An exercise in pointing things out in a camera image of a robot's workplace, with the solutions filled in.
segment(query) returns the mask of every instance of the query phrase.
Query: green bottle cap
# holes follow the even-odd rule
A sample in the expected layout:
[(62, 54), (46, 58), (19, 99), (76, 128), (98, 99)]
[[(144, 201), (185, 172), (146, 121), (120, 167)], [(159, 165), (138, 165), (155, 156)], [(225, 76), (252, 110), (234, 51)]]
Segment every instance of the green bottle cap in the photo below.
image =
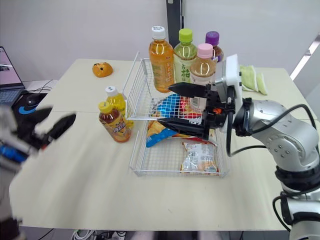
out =
[(192, 30), (189, 28), (182, 28), (179, 31), (179, 41), (183, 43), (192, 42)]

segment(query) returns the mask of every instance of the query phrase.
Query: white wall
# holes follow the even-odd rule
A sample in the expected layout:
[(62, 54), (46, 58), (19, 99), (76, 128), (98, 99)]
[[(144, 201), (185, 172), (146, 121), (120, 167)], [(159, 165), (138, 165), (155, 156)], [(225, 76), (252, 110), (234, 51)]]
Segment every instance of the white wall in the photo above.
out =
[[(194, 42), (216, 30), (241, 64), (290, 74), (320, 32), (320, 0), (184, 2)], [(59, 79), (77, 58), (146, 57), (153, 25), (167, 27), (166, 0), (0, 0), (0, 45), (23, 81)]]
[(220, 33), (220, 46), (239, 62), (294, 70), (318, 32), (319, 0), (185, 0), (184, 26), (196, 44), (208, 31)]
[(320, 46), (296, 76), (294, 83), (320, 119)]
[(148, 55), (165, 0), (0, 0), (0, 45), (23, 81), (59, 79), (78, 58)]
[(316, 87), (308, 94), (305, 98), (309, 103), (310, 107), (314, 111), (318, 120), (320, 119), (320, 82), (316, 85)]

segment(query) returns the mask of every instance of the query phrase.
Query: cable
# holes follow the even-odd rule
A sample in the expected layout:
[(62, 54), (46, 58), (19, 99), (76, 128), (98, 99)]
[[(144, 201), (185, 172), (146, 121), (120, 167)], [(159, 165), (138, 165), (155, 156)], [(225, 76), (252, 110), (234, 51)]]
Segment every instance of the cable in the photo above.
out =
[[(303, 108), (303, 109), (306, 111), (306, 113), (307, 113), (307, 115), (308, 115), (308, 117), (309, 117), (309, 119), (310, 119), (310, 121), (311, 121), (311, 125), (314, 127), (314, 129), (317, 130), (317, 126), (316, 126), (315, 119), (314, 119), (314, 117), (312, 116), (312, 113), (311, 113), (310, 109), (308, 108), (308, 106), (305, 105), (305, 104), (298, 104), (298, 105), (295, 105), (295, 106), (289, 108), (288, 110), (284, 111), (281, 115), (279, 115), (279, 116), (276, 117), (274, 120), (272, 120), (268, 125), (265, 125), (265, 126), (263, 126), (263, 127), (261, 127), (261, 128), (258, 128), (258, 129), (256, 129), (256, 130), (250, 132), (250, 133), (251, 133), (251, 134), (256, 134), (256, 133), (259, 133), (259, 132), (261, 132), (261, 131), (263, 131), (263, 130), (266, 130), (266, 129), (272, 127), (272, 126), (273, 126), (274, 124), (276, 124), (279, 120), (281, 120), (282, 118), (284, 118), (287, 114), (289, 114), (290, 112), (292, 112), (292, 111), (294, 111), (294, 110), (296, 110), (296, 109), (299, 109), (299, 108)], [(266, 149), (266, 148), (267, 148), (267, 147), (264, 146), (264, 145), (253, 145), (253, 146), (246, 146), (246, 147), (240, 148), (240, 149), (234, 151), (233, 153), (230, 153), (230, 150), (231, 150), (231, 129), (229, 129), (229, 128), (231, 128), (231, 127), (230, 127), (231, 124), (229, 124), (229, 121), (232, 123), (232, 121), (233, 121), (233, 114), (232, 114), (232, 118), (230, 117), (230, 115), (231, 115), (231, 114), (230, 114), (230, 112), (229, 112), (229, 113), (228, 113), (227, 132), (226, 132), (226, 153), (227, 153), (227, 155), (228, 155), (229, 157), (232, 157), (232, 156), (234, 156), (234, 155), (236, 155), (236, 154), (238, 154), (238, 153), (240, 153), (240, 152), (242, 152), (242, 151), (248, 150), (248, 149), (255, 149), (255, 148)], [(316, 145), (315, 148), (316, 148), (316, 151), (317, 151), (318, 154), (319, 154), (319, 146)]]
[(308, 194), (308, 193), (311, 193), (313, 191), (316, 191), (320, 189), (320, 185), (318, 186), (315, 186), (313, 188), (310, 188), (308, 190), (304, 190), (304, 191), (299, 191), (299, 192), (292, 192), (292, 193), (287, 193), (287, 192), (283, 192), (283, 195), (282, 196), (277, 196), (273, 199), (272, 201), (272, 207), (273, 207), (273, 211), (276, 215), (276, 218), (279, 220), (279, 222), (282, 224), (282, 226), (284, 226), (284, 228), (286, 230), (288, 230), (289, 232), (291, 231), (290, 228), (283, 222), (283, 220), (281, 219), (281, 217), (279, 216), (278, 214), (278, 211), (276, 209), (276, 202), (282, 198), (292, 198), (292, 197), (296, 197), (296, 196), (300, 196), (300, 195), (304, 195), (304, 194)]
[(100, 236), (106, 234), (106, 239), (111, 239), (112, 238), (112, 235), (114, 234), (115, 231), (103, 231), (99, 234), (93, 234), (93, 236), (96, 236), (96, 239), (101, 239)]
[(86, 234), (84, 236), (80, 236), (78, 232), (80, 232), (79, 229), (75, 230), (70, 239), (71, 240), (88, 240), (89, 238), (91, 238), (91, 236), (94, 236), (94, 234), (97, 233), (96, 230), (86, 230)]
[(52, 89), (52, 87), (50, 87), (50, 86), (46, 86), (45, 88), (44, 87), (39, 87), (38, 89), (34, 89), (34, 90), (24, 90), (24, 91), (22, 91), (22, 94), (28, 94), (28, 93), (36, 92), (36, 91), (39, 91), (39, 90), (51, 91), (51, 89)]
[[(312, 116), (312, 113), (311, 113), (310, 109), (308, 108), (308, 106), (305, 105), (305, 104), (298, 104), (298, 105), (295, 105), (295, 106), (293, 106), (293, 107), (290, 107), (288, 110), (284, 111), (282, 114), (280, 114), (280, 115), (277, 116), (275, 119), (273, 119), (268, 125), (265, 125), (265, 126), (260, 127), (260, 128), (258, 128), (258, 129), (256, 129), (256, 130), (253, 130), (253, 131), (250, 132), (250, 133), (251, 133), (251, 134), (256, 134), (256, 133), (259, 133), (259, 132), (261, 132), (261, 131), (263, 131), (263, 130), (266, 130), (266, 129), (272, 127), (274, 124), (276, 124), (279, 120), (281, 120), (281, 119), (282, 119), (283, 117), (285, 117), (287, 114), (289, 114), (289, 113), (291, 113), (292, 111), (294, 111), (294, 110), (296, 110), (296, 109), (299, 109), (299, 108), (303, 108), (303, 109), (306, 111), (306, 113), (307, 113), (307, 115), (308, 115), (308, 117), (309, 117), (309, 120), (311, 121), (311, 125), (314, 127), (315, 130), (317, 130), (317, 126), (316, 126), (315, 119), (314, 119), (314, 117)], [(319, 154), (319, 146), (316, 145), (315, 148), (316, 148), (316, 151), (317, 151), (318, 154)]]
[(277, 209), (276, 209), (276, 202), (281, 199), (282, 197), (281, 196), (277, 196), (275, 197), (273, 200), (272, 200), (272, 208), (273, 208), (273, 211), (274, 211), (274, 214), (276, 216), (276, 218), (279, 220), (279, 222), (281, 223), (281, 225), (288, 231), (290, 232), (291, 229), (284, 223), (284, 221), (281, 219)]
[(241, 232), (241, 235), (240, 235), (240, 237), (239, 237), (239, 240), (243, 240), (243, 239), (244, 239), (244, 232), (245, 232), (245, 231), (242, 231), (242, 232)]
[(126, 233), (127, 233), (127, 232), (125, 232), (125, 231), (115, 231), (115, 232), (116, 232), (116, 234), (118, 234), (118, 236), (119, 236), (120, 238), (125, 237), (125, 236), (126, 236)]
[(38, 238), (38, 240), (43, 239), (45, 236), (47, 236), (49, 233), (51, 233), (53, 230), (55, 230), (54, 228), (51, 228), (51, 230), (49, 230), (45, 235), (43, 235), (42, 237)]
[(228, 157), (232, 157), (242, 151), (248, 150), (248, 149), (266, 149), (267, 147), (264, 145), (252, 145), (252, 146), (246, 146), (243, 148), (240, 148), (234, 152), (231, 153), (231, 134), (232, 134), (232, 122), (234, 119), (234, 114), (230, 111), (228, 112), (228, 122), (227, 122), (227, 128), (226, 128), (226, 154)]
[(50, 80), (50, 81), (48, 81), (45, 85), (43, 85), (42, 89), (43, 89), (45, 86), (47, 86), (47, 84), (48, 84), (48, 83), (50, 83), (51, 81), (53, 81), (53, 79), (51, 79), (51, 80)]

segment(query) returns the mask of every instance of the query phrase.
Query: laptop keyboard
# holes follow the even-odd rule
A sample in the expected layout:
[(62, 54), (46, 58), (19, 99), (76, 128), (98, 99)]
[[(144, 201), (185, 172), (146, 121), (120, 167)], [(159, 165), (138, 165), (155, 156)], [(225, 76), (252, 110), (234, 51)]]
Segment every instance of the laptop keyboard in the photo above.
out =
[(13, 102), (19, 92), (20, 90), (0, 91), (0, 104)]

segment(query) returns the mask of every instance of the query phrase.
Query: white wire basket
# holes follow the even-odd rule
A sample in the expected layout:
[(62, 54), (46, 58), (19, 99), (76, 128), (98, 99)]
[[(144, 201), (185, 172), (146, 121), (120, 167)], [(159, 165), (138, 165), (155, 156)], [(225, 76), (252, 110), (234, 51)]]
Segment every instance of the white wire basket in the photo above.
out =
[[(211, 141), (217, 143), (214, 147), (215, 163), (218, 172), (208, 171), (182, 171), (181, 165), (187, 156), (187, 151), (183, 146), (183, 142), (197, 143), (188, 138), (167, 138), (158, 142), (152, 147), (146, 147), (148, 121), (157, 120), (166, 116), (157, 115), (157, 107), (164, 101), (169, 101), (167, 104), (172, 106), (171, 97), (168, 98), (173, 92), (161, 93), (156, 90), (154, 86), (154, 75), (152, 66), (148, 58), (142, 58), (138, 62), (136, 73), (134, 76), (133, 69), (137, 64), (136, 59), (139, 53), (135, 56), (132, 68), (129, 72), (125, 89), (128, 80), (133, 78), (132, 87), (127, 95), (125, 115), (129, 120), (144, 120), (142, 130), (137, 134), (132, 156), (130, 160), (130, 168), (138, 176), (147, 175), (178, 175), (178, 176), (219, 176), (224, 177), (230, 171), (230, 159), (226, 154), (226, 140), (225, 135), (219, 130), (214, 130), (213, 139)], [(177, 104), (170, 110), (170, 117), (182, 117), (180, 104)], [(201, 122), (201, 114), (196, 118), (188, 118), (191, 123), (197, 124)]]
[[(128, 93), (125, 115), (129, 120), (156, 120), (163, 118), (165, 116), (156, 114), (157, 107), (172, 94), (173, 92), (161, 93), (157, 91), (154, 85), (154, 74), (150, 60), (148, 58), (142, 58), (138, 64), (134, 82)], [(182, 109), (180, 109), (179, 104), (170, 110), (170, 115), (174, 115), (177, 118), (181, 117), (181, 113)], [(201, 114), (192, 119), (196, 123), (201, 122)]]
[(218, 172), (182, 171), (181, 165), (187, 156), (183, 142), (199, 143), (187, 138), (167, 138), (152, 147), (146, 147), (148, 121), (144, 121), (142, 131), (135, 140), (130, 160), (130, 168), (138, 176), (219, 176), (230, 171), (230, 159), (226, 155), (224, 134), (214, 130), (214, 159)]

